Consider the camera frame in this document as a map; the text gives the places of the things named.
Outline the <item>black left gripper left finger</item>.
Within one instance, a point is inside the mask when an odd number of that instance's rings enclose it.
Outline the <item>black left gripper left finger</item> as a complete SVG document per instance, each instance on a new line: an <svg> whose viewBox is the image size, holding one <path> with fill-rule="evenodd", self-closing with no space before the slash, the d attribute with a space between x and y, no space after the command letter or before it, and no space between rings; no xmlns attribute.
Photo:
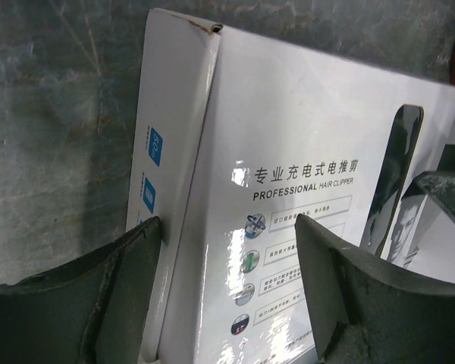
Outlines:
<svg viewBox="0 0 455 364"><path fill-rule="evenodd" d="M0 363L136 363L161 243L153 217L66 264L0 284Z"/></svg>

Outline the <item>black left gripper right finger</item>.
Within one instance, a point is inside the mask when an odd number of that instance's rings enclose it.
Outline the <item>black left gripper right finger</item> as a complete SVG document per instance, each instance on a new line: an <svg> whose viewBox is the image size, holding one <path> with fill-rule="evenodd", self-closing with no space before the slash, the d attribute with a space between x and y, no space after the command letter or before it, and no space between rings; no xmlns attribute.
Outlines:
<svg viewBox="0 0 455 364"><path fill-rule="evenodd" d="M455 363L455 284L405 270L296 219L320 363Z"/></svg>

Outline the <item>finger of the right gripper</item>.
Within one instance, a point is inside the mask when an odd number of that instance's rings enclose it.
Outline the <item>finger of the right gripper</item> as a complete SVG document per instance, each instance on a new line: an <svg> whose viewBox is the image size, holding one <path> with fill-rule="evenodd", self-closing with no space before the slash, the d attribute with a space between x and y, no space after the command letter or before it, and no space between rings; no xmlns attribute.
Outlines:
<svg viewBox="0 0 455 364"><path fill-rule="evenodd" d="M413 179L402 200L429 196L455 223L455 144L444 147L435 171L424 171Z"/></svg>

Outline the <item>white cardboard box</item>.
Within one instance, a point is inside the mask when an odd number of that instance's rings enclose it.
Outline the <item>white cardboard box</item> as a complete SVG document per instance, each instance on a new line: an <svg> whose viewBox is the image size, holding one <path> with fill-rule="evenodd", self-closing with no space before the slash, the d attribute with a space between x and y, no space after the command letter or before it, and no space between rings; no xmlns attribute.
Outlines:
<svg viewBox="0 0 455 364"><path fill-rule="evenodd" d="M312 352L297 217L388 242L454 118L455 86L152 9L126 223L162 222L143 360Z"/></svg>

